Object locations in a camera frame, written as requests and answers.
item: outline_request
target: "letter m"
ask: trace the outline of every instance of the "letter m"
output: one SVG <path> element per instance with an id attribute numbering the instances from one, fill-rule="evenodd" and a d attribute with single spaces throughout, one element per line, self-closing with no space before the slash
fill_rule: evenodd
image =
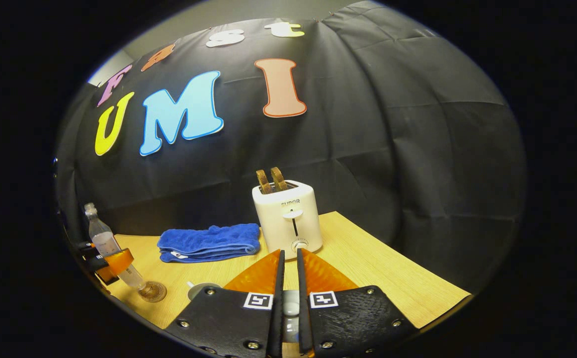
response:
<path id="1" fill-rule="evenodd" d="M 193 77 L 175 102 L 167 90 L 152 93 L 143 101 L 147 107 L 145 115 L 145 139 L 140 147 L 140 155 L 148 156 L 163 146 L 158 138 L 157 127 L 167 142 L 173 144 L 186 114 L 186 125 L 182 138 L 192 140 L 220 131 L 224 121 L 215 114 L 213 105 L 213 84 L 220 71 L 209 71 Z"/>

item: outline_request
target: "white toaster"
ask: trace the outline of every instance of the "white toaster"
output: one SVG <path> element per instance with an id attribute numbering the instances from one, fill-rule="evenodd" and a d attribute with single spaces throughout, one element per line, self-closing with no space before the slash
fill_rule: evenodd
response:
<path id="1" fill-rule="evenodd" d="M 284 250 L 284 258 L 297 257 L 297 249 L 314 252 L 322 247 L 320 217 L 315 192 L 310 185 L 285 180 L 287 190 L 264 194 L 261 186 L 252 189 L 257 217 L 268 252 Z"/>

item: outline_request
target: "blue towel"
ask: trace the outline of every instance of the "blue towel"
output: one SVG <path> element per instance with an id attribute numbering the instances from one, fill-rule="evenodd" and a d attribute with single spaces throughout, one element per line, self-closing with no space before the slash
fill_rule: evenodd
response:
<path id="1" fill-rule="evenodd" d="M 254 255 L 259 251 L 259 226 L 238 224 L 211 226 L 208 230 L 171 229 L 161 235 L 158 247 L 165 263 L 204 263 Z"/>

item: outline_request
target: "table surface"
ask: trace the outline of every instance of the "table surface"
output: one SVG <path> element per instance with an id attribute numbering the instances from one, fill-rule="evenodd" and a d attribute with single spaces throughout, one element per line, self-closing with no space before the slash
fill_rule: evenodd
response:
<path id="1" fill-rule="evenodd" d="M 317 256 L 359 287 L 379 286 L 416 328 L 429 324 L 470 295 L 391 249 L 336 211 L 320 215 L 320 227 L 323 246 L 315 252 Z M 260 233 L 260 250 L 252 256 L 211 263 L 163 263 L 157 247 L 159 236 L 116 234 L 115 237 L 121 248 L 131 250 L 135 258 L 133 265 L 144 279 L 163 283 L 167 296 L 158 303 L 148 303 L 122 281 L 112 283 L 107 289 L 163 329 L 189 303 L 187 281 L 224 286 L 268 254 Z M 299 289 L 297 259 L 287 260 L 284 269 L 284 289 Z M 286 358 L 299 357 L 298 344 L 284 343 L 283 351 Z"/>

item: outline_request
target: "toaster brand logo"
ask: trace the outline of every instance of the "toaster brand logo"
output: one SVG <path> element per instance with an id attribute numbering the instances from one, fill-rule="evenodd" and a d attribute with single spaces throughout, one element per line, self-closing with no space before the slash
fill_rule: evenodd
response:
<path id="1" fill-rule="evenodd" d="M 299 202 L 299 199 L 295 199 L 295 200 L 293 200 L 293 201 L 282 202 L 282 208 L 283 208 L 284 206 L 288 206 L 288 205 L 291 205 L 291 204 L 297 204 L 298 202 Z"/>

